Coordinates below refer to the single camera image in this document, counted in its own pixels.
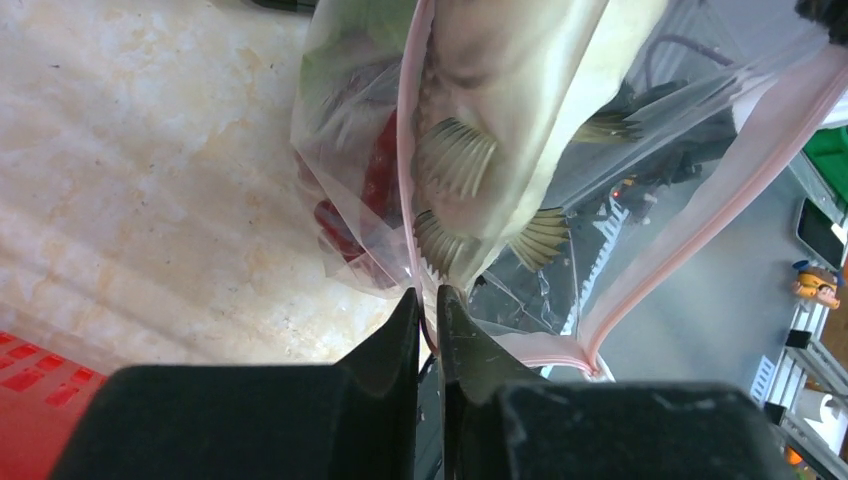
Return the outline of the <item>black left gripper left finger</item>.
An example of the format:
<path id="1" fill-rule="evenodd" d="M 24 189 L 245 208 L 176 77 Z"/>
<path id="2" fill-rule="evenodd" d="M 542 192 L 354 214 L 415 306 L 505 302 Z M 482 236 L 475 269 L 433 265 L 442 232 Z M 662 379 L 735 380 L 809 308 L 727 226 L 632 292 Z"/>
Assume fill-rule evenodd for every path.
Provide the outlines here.
<path id="1" fill-rule="evenodd" d="M 98 390 L 54 479 L 410 479 L 419 302 L 333 364 L 136 365 Z"/>

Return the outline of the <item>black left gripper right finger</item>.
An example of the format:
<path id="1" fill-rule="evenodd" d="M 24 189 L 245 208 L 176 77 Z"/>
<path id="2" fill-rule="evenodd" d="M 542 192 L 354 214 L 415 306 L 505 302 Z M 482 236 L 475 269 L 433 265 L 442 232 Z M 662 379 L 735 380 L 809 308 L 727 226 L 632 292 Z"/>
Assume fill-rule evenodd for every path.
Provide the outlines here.
<path id="1" fill-rule="evenodd" d="M 448 479 L 790 479 L 773 424 L 716 382 L 549 381 L 437 293 Z"/>

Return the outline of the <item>red grape bunch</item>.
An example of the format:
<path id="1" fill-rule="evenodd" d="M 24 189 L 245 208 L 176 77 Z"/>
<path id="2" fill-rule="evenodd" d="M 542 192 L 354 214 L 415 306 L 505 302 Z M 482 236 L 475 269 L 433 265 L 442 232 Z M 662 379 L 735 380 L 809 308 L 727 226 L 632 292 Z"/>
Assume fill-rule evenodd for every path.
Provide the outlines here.
<path id="1" fill-rule="evenodd" d="M 393 106 L 294 118 L 300 200 L 312 216 L 324 273 L 351 285 L 388 289 L 398 276 L 396 123 Z"/>

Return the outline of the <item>clear zip top bag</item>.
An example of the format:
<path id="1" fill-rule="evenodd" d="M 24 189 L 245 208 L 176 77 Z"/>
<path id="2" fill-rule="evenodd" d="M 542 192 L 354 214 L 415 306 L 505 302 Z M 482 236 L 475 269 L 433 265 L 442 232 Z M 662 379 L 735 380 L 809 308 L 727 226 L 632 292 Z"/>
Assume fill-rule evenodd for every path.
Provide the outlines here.
<path id="1" fill-rule="evenodd" d="M 329 274 L 363 288 L 462 290 L 504 251 L 532 272 L 568 241 L 544 200 L 557 173 L 580 194 L 598 182 L 599 144 L 636 162 L 703 116 L 763 93 L 715 173 L 601 298 L 575 337 L 508 336 L 526 365 L 601 371 L 612 328 L 732 221 L 786 167 L 847 82 L 847 5 L 799 1 L 827 32 L 822 71 L 732 64 L 703 95 L 685 87 L 613 111 L 649 54 L 664 1 L 321 1 L 302 56 L 291 141 L 322 199 L 318 242 Z"/>

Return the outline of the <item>toy fish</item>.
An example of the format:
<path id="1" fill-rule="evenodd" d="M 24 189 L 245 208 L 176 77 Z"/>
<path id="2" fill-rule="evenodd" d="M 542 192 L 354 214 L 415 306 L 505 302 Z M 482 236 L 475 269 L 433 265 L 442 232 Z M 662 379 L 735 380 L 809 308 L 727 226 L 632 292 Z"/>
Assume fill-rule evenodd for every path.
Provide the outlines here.
<path id="1" fill-rule="evenodd" d="M 568 144 L 627 143 L 603 112 L 664 1 L 421 1 L 402 63 L 399 156 L 426 272 L 470 287 L 502 250 L 536 271 L 568 238 L 543 201 Z"/>

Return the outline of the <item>green leafy vegetable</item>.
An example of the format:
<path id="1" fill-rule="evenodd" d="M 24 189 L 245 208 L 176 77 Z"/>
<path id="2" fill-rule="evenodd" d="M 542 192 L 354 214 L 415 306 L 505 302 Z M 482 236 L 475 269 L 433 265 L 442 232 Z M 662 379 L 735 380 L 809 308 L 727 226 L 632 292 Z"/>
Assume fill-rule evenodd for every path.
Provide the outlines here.
<path id="1" fill-rule="evenodd" d="M 403 51 L 414 1 L 319 1 L 302 55 L 298 94 L 322 101 L 342 76 Z"/>

